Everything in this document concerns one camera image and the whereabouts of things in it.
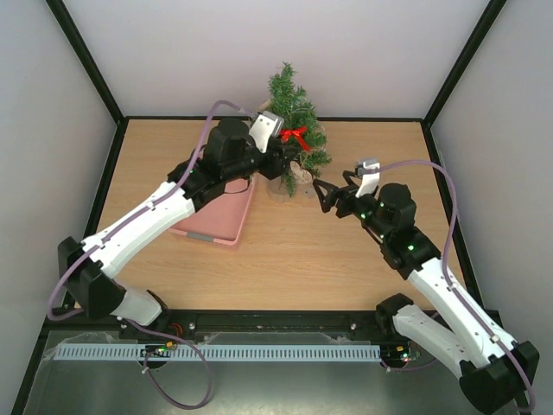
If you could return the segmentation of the red ribbon bow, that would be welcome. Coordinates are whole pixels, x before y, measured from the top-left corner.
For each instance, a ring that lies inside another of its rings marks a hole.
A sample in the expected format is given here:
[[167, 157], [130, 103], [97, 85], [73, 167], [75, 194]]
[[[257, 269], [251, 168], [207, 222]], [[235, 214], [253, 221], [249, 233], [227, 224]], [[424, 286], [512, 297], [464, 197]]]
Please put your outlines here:
[[283, 143], [294, 139], [304, 151], [310, 151], [310, 146], [303, 137], [308, 132], [307, 126], [301, 126], [296, 129], [282, 129], [280, 131], [280, 138]]

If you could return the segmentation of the wooden heart ornament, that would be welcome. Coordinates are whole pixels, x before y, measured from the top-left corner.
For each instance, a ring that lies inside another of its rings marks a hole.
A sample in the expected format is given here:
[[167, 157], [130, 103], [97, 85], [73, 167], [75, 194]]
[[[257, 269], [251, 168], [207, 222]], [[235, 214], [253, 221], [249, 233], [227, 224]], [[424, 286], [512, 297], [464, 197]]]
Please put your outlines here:
[[297, 161], [290, 162], [289, 171], [298, 185], [310, 184], [313, 181], [313, 175]]

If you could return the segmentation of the small green christmas tree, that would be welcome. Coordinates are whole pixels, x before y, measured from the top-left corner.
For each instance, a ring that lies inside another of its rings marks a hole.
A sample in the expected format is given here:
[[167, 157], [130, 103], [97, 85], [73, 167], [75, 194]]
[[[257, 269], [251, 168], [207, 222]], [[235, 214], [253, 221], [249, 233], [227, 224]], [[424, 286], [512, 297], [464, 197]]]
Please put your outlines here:
[[[292, 64], [284, 62], [279, 71], [270, 76], [268, 83], [270, 107], [266, 111], [284, 119], [283, 129], [296, 129], [304, 125], [308, 127], [308, 132], [303, 137], [310, 146], [310, 151], [302, 150], [296, 160], [313, 175], [314, 180], [319, 178], [322, 170], [332, 162], [332, 157], [327, 152], [327, 134], [318, 119], [315, 105], [310, 100], [306, 89], [295, 83], [295, 75], [296, 71]], [[294, 139], [284, 144], [300, 147]], [[291, 194], [299, 193], [299, 185], [296, 184], [290, 172], [278, 178], [286, 184]]]

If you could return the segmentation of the pink perforated plastic basket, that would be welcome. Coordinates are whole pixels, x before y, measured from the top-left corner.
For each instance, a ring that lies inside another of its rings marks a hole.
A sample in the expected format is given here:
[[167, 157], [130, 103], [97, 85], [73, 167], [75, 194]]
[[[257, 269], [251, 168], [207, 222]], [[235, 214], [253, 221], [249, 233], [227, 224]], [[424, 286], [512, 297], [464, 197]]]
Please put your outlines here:
[[239, 242], [254, 195], [256, 179], [238, 179], [226, 184], [223, 195], [205, 205], [199, 213], [174, 224], [174, 235], [221, 246]]

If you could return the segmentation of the beige fabric bow ornament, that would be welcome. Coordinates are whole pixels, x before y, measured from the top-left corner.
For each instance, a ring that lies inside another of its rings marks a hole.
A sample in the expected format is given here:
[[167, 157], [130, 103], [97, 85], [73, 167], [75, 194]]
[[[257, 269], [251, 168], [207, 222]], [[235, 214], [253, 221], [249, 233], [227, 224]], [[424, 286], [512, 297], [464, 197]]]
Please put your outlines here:
[[269, 107], [270, 107], [270, 100], [268, 99], [258, 107], [258, 110], [263, 112], [263, 111], [267, 110]]

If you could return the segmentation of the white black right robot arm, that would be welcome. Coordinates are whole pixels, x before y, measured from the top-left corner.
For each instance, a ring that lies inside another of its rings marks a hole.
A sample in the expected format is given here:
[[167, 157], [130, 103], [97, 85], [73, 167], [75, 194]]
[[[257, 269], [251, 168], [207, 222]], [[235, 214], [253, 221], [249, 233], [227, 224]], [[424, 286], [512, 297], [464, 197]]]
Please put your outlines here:
[[377, 307], [378, 332], [399, 335], [422, 346], [458, 380], [467, 400], [492, 414], [524, 394], [527, 412], [535, 405], [532, 381], [539, 353], [531, 342], [518, 342], [473, 299], [445, 263], [445, 254], [415, 225], [416, 203], [404, 184], [378, 184], [365, 169], [344, 173], [339, 188], [316, 179], [323, 212], [354, 216], [378, 242], [388, 266], [414, 286], [435, 307], [441, 321], [430, 318], [404, 294]]

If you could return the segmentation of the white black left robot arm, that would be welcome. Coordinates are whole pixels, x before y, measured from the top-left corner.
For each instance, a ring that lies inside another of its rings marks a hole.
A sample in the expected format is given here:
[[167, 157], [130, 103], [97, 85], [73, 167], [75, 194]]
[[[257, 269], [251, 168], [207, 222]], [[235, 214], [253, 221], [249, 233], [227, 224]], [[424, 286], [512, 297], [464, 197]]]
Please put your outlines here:
[[235, 118], [206, 125], [191, 158], [178, 164], [166, 181], [121, 219], [78, 242], [58, 246], [60, 280], [91, 319], [116, 316], [149, 326], [162, 313], [150, 291], [126, 288], [116, 280], [146, 245], [181, 220], [198, 213], [225, 193], [226, 185], [258, 173], [279, 177], [298, 150], [283, 141], [281, 117], [257, 115], [252, 124]]

